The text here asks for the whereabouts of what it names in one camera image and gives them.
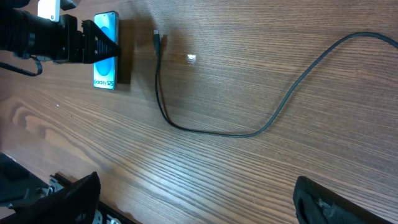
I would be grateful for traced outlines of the Galaxy S25 smartphone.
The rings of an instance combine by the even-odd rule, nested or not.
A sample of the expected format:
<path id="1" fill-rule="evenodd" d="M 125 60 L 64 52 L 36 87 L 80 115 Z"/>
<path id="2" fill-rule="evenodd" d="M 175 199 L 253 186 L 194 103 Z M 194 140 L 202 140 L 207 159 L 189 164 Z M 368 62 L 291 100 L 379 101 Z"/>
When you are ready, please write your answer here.
<path id="1" fill-rule="evenodd" d="M 119 14 L 116 11 L 95 14 L 94 23 L 116 44 L 119 39 Z M 111 57 L 94 63 L 93 86 L 95 88 L 115 89 L 118 75 L 118 58 Z"/>

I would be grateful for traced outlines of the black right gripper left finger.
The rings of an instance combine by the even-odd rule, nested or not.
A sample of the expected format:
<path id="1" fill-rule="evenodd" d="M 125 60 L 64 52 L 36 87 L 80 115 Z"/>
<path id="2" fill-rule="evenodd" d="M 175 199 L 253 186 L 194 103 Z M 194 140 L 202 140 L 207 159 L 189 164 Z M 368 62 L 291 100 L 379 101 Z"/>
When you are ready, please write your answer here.
<path id="1" fill-rule="evenodd" d="M 100 178 L 96 172 L 92 172 L 62 190 L 1 219 L 1 224 L 92 224 L 100 192 Z"/>

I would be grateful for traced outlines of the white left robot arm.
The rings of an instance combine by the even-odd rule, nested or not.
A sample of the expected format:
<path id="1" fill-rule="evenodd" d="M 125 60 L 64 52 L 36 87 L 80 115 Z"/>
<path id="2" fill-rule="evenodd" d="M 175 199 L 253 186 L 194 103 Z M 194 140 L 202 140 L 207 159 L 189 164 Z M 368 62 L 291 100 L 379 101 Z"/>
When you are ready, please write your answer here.
<path id="1" fill-rule="evenodd" d="M 54 22 L 20 9 L 27 4 L 28 1 L 1 3 L 1 50 L 21 59 L 33 59 L 37 72 L 3 62 L 1 68 L 36 77 L 43 71 L 42 61 L 92 64 L 120 55 L 119 45 L 93 21 L 84 20 L 80 31 L 76 17 L 64 14 Z"/>

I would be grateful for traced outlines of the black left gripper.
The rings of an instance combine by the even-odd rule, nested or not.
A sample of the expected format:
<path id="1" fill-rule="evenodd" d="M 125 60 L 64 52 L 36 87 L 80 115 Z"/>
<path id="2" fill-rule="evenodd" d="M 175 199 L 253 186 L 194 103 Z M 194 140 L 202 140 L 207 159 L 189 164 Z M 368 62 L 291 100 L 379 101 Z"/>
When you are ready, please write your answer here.
<path id="1" fill-rule="evenodd" d="M 58 22 L 46 20 L 46 42 L 49 60 L 55 63 L 95 63 L 118 57 L 121 48 L 93 21 L 84 20 L 83 34 L 78 30 L 77 18 L 61 15 Z"/>

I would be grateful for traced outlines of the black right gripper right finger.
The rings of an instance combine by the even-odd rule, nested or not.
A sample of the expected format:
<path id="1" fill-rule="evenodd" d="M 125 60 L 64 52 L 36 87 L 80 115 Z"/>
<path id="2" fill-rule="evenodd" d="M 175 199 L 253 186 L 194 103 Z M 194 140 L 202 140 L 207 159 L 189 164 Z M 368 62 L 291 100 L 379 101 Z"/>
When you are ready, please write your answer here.
<path id="1" fill-rule="evenodd" d="M 295 183 L 293 201 L 300 224 L 391 224 L 305 176 Z"/>

